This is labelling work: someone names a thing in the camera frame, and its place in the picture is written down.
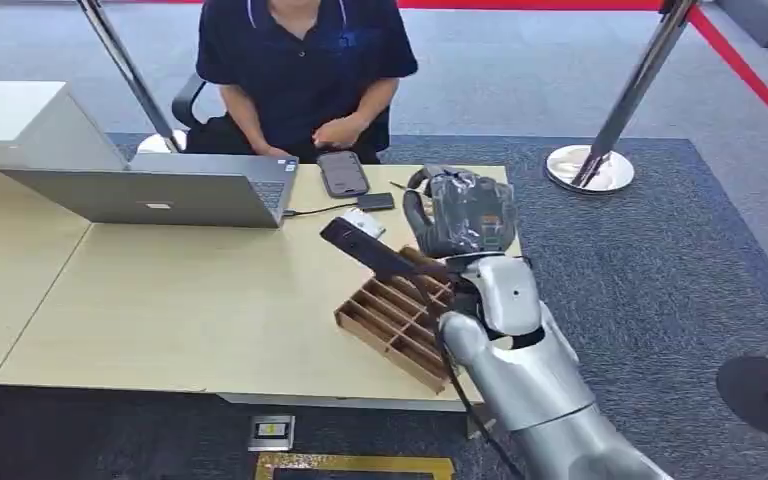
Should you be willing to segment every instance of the black smartphone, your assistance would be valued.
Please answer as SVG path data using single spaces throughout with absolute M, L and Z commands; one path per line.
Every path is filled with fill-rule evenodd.
M 369 191 L 363 165 L 354 152 L 324 153 L 316 163 L 331 198 L 356 197 Z

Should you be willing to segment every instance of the blue carpet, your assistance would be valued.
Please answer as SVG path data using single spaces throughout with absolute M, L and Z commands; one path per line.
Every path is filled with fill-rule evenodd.
M 112 138 L 132 152 L 142 136 Z M 396 137 L 386 158 L 506 165 L 542 297 L 578 351 L 603 410 L 676 478 L 767 479 L 768 436 L 735 418 L 714 385 L 728 358 L 768 356 L 766 256 L 690 142 L 622 141 L 618 150 L 638 168 L 635 182 L 609 197 L 582 197 L 546 180 L 542 162 L 559 146 L 583 142 Z M 67 433 L 56 440 L 49 433 L 52 442 L 80 436 L 70 425 L 81 421 L 70 415 L 92 424 L 81 427 L 94 434 L 82 440 L 88 457 L 73 478 L 249 478 L 253 457 L 244 452 L 243 432 L 257 408 L 191 395 L 81 392 L 52 399 L 49 392 L 10 389 L 3 401 L 21 402 L 28 417 L 57 412 L 57 428 Z M 34 413 L 34 405 L 51 411 Z M 458 479 L 509 478 L 483 444 L 463 440 L 459 415 L 293 410 L 300 415 L 300 452 L 449 456 Z M 41 442 L 27 437 L 14 435 L 13 448 Z M 49 472 L 39 468 L 39 477 L 26 469 L 23 478 Z

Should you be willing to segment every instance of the man's hand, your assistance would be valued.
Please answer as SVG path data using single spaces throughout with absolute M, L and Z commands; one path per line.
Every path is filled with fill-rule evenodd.
M 258 145 L 256 147 L 253 146 L 252 150 L 254 150 L 254 153 L 263 155 L 264 157 L 292 157 L 292 155 L 285 152 L 284 150 L 281 150 L 278 147 L 273 147 L 268 143 L 264 143 L 263 145 Z
M 336 118 L 313 132 L 313 144 L 317 148 L 350 148 L 368 127 L 369 122 L 356 114 Z

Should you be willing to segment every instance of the wooden divider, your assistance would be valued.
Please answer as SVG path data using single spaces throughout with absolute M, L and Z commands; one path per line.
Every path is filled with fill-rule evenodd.
M 399 254 L 419 266 L 437 264 L 410 247 Z M 451 284 L 444 275 L 430 272 L 419 281 L 437 307 L 445 308 L 452 301 Z M 440 393 L 448 376 L 424 303 L 420 292 L 404 278 L 371 278 L 334 314 L 340 327 Z

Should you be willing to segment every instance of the robot forearm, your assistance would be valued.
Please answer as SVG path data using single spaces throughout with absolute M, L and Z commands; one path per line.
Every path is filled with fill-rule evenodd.
M 505 350 L 490 342 L 477 319 L 454 311 L 441 317 L 446 346 L 522 447 L 529 478 L 670 478 L 599 412 L 578 372 L 575 352 L 549 309 L 536 300 L 536 288 L 522 291 L 533 285 L 527 264 L 502 256 L 483 258 L 463 277 L 476 284 L 482 301 L 494 302 L 483 308 L 487 326 L 530 333 L 527 344 L 515 342 L 515 348 Z M 499 279 L 505 279 L 503 284 L 497 283 Z M 494 318 L 500 314 L 508 317 Z

